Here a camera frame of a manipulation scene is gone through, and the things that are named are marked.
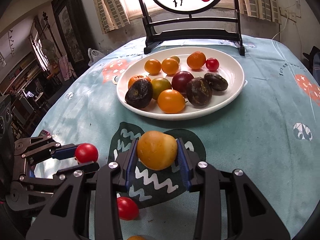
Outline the pale orange round fruit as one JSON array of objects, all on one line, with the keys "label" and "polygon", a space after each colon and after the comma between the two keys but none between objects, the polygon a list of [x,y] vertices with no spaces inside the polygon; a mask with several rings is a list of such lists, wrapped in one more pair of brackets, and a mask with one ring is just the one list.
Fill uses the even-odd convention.
[{"label": "pale orange round fruit", "polygon": [[162,132],[148,131],[138,140],[137,155],[140,161],[151,170],[166,169],[176,159],[176,139]]}]

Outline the large yellow-orange fruit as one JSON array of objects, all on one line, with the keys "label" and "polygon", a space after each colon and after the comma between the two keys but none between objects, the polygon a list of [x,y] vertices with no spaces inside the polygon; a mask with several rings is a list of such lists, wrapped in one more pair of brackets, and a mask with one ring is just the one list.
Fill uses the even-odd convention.
[{"label": "large yellow-orange fruit", "polygon": [[166,89],[159,94],[157,104],[164,113],[176,114],[184,110],[185,98],[176,90]]}]

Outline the dark purple wrinkled fruit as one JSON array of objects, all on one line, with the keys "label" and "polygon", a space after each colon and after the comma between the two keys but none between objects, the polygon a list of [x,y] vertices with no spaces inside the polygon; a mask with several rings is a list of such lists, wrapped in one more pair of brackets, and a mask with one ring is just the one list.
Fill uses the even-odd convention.
[{"label": "dark purple wrinkled fruit", "polygon": [[188,101],[192,105],[204,106],[207,105],[212,98],[212,89],[204,78],[197,77],[187,83],[186,94]]}]

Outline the yellow-brown fruit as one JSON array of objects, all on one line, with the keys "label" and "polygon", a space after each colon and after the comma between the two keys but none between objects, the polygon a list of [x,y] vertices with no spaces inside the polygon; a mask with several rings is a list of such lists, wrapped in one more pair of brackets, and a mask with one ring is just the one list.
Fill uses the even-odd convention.
[{"label": "yellow-brown fruit", "polygon": [[142,236],[135,235],[135,236],[129,237],[127,240],[146,240],[146,239]]}]

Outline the black phone on gripper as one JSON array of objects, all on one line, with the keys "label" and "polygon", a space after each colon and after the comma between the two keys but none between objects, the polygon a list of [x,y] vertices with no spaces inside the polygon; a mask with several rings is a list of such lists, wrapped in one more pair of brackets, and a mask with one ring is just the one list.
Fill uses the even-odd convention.
[{"label": "black phone on gripper", "polygon": [[11,104],[10,99],[2,98],[1,101],[1,145],[12,146],[13,137],[11,131]]}]

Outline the white plastic bag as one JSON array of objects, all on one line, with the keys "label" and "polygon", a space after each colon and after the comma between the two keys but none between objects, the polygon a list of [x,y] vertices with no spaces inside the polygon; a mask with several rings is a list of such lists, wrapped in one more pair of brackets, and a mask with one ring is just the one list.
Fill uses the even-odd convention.
[{"label": "white plastic bag", "polygon": [[102,52],[89,48],[88,49],[88,57],[89,57],[89,63],[88,66],[91,67],[93,66],[95,63],[97,63],[98,61],[100,61],[101,59],[103,59],[105,57],[105,54],[103,54]]}]

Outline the yellow-green fruit on plate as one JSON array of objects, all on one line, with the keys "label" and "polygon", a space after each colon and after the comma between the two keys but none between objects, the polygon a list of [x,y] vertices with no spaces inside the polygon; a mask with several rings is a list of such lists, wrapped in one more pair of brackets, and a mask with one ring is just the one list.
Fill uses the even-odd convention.
[{"label": "yellow-green fruit on plate", "polygon": [[152,84],[152,88],[153,88],[152,98],[154,100],[157,100],[158,96],[164,90],[172,89],[170,81],[165,78],[162,78],[162,77],[151,80],[151,84]]}]

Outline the orange mandarin on plate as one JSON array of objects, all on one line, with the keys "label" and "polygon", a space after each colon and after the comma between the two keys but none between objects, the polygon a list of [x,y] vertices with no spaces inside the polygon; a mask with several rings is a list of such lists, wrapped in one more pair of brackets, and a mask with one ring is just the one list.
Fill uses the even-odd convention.
[{"label": "orange mandarin on plate", "polygon": [[136,81],[142,80],[142,79],[151,82],[151,79],[146,75],[135,75],[129,79],[127,87],[130,88]]}]

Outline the dark red plum on plate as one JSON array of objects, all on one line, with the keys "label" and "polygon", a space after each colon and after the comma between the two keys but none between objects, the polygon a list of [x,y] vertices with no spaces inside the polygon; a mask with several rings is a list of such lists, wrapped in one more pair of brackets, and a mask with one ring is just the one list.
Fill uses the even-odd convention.
[{"label": "dark red plum on plate", "polygon": [[190,72],[180,71],[173,76],[171,86],[173,90],[176,90],[185,96],[187,83],[193,78],[194,76]]}]

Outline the smooth orange fruit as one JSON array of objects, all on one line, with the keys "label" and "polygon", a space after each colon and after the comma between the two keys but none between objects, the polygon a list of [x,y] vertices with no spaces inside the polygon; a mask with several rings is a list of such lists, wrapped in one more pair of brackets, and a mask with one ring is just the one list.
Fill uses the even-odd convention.
[{"label": "smooth orange fruit", "polygon": [[144,64],[144,70],[151,75],[157,75],[161,69],[161,63],[157,59],[149,59]]},{"label": "smooth orange fruit", "polygon": [[179,69],[179,63],[173,58],[164,59],[161,63],[162,71],[167,75],[174,75]]}]

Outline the dark wrinkled fruit on plate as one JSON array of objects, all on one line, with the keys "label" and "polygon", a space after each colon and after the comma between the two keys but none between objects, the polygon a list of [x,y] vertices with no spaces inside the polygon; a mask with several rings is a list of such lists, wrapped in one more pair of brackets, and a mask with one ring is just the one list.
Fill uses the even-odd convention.
[{"label": "dark wrinkled fruit on plate", "polygon": [[228,88],[228,82],[219,74],[206,73],[204,79],[208,82],[211,89],[216,91],[225,91]]}]

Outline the small yellow-green fruit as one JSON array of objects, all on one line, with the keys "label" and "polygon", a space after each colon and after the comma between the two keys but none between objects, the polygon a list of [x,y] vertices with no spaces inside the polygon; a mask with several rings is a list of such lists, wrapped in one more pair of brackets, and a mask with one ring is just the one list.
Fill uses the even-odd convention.
[{"label": "small yellow-green fruit", "polygon": [[175,61],[177,61],[178,63],[180,63],[180,58],[178,56],[171,56],[171,59],[174,59]]}]

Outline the textured orange mandarin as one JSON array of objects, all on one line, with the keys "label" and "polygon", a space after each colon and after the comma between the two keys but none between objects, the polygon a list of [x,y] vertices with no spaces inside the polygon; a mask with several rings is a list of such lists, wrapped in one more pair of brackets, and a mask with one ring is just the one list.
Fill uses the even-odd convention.
[{"label": "textured orange mandarin", "polygon": [[187,58],[187,65],[193,70],[199,70],[206,63],[206,56],[201,51],[195,51]]}]

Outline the striped window curtain left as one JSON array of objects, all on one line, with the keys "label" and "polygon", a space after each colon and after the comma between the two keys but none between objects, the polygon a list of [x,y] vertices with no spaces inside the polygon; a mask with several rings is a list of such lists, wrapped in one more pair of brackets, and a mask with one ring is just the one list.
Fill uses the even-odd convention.
[{"label": "striped window curtain left", "polygon": [[130,24],[121,0],[93,0],[103,34]]}]

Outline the white oval plate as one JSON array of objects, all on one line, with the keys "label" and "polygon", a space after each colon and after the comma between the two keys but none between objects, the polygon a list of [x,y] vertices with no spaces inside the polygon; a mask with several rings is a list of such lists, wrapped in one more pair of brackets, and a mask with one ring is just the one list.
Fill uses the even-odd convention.
[{"label": "white oval plate", "polygon": [[[220,64],[217,73],[228,82],[228,88],[225,91],[213,92],[212,99],[207,105],[197,107],[187,102],[184,110],[180,113],[167,114],[159,108],[155,100],[152,100],[148,107],[143,109],[134,108],[125,102],[125,94],[128,91],[127,85],[129,79],[135,75],[147,75],[148,73],[144,70],[144,64],[149,59],[157,59],[161,62],[170,56],[178,56],[180,58],[179,70],[188,71],[193,74],[194,77],[203,77],[204,74],[209,72],[206,67],[202,67],[201,70],[192,70],[187,65],[187,57],[195,51],[203,52],[206,57],[216,58]],[[206,116],[227,106],[240,94],[244,87],[244,83],[245,75],[241,64],[231,55],[228,55],[223,51],[206,47],[171,47],[152,53],[129,66],[119,78],[116,91],[120,103],[133,113],[157,120],[178,121]]]}]

